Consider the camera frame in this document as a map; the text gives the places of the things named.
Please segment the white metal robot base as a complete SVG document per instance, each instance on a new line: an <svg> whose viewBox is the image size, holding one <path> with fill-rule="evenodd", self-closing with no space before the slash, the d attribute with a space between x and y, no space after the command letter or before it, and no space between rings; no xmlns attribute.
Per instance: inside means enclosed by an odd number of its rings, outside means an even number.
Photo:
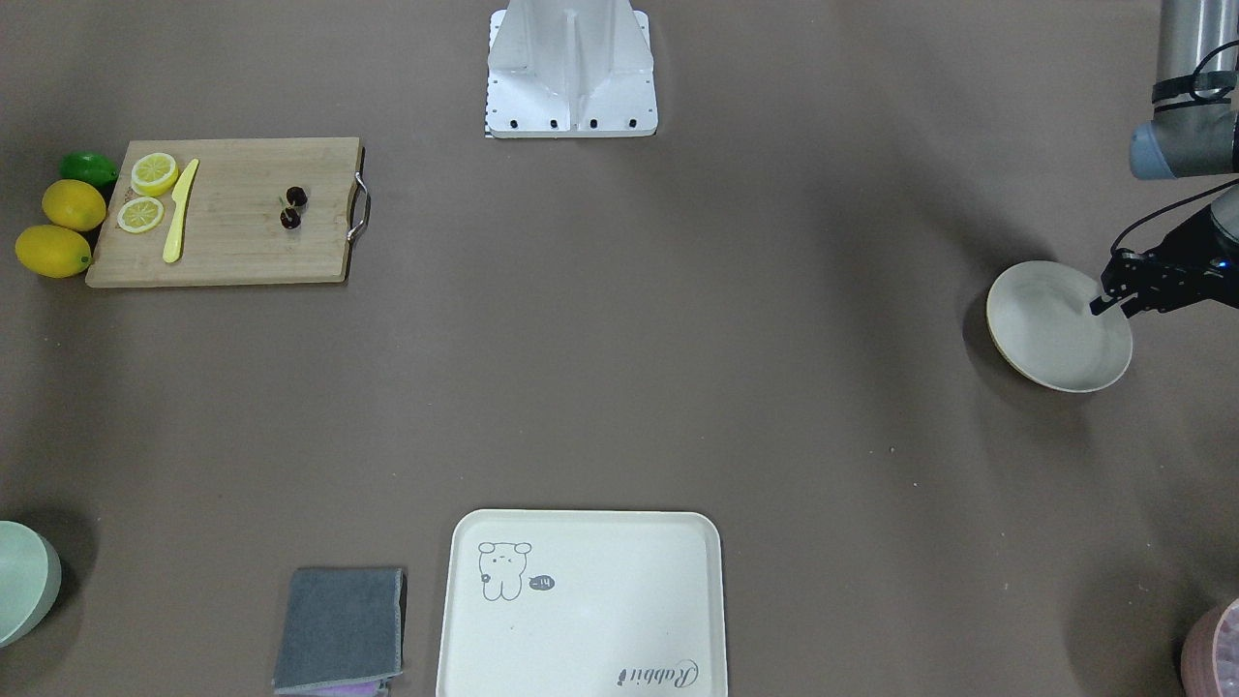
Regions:
<svg viewBox="0 0 1239 697"><path fill-rule="evenodd" d="M488 19L489 137L646 137L650 19L628 1L510 1Z"/></svg>

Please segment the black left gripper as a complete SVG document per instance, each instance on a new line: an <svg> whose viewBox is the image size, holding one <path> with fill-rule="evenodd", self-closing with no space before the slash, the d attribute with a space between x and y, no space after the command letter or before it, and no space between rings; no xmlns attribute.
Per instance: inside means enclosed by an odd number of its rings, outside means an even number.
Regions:
<svg viewBox="0 0 1239 697"><path fill-rule="evenodd" d="M1103 292L1089 301L1101 317L1168 313L1211 300L1238 308L1237 207L1214 201L1145 253L1118 248L1103 270Z"/></svg>

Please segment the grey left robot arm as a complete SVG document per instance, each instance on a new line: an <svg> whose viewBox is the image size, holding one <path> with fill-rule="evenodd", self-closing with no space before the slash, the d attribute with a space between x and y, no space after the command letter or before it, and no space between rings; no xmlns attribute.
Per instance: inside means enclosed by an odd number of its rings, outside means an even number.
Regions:
<svg viewBox="0 0 1239 697"><path fill-rule="evenodd" d="M1163 1L1152 116L1134 128L1132 176L1172 180L1238 172L1237 2ZM1137 227L1209 197L1202 210L1146 251L1125 239ZM1204 300L1237 306L1237 181L1137 218L1110 246L1092 314L1120 306L1125 318L1170 313Z"/></svg>

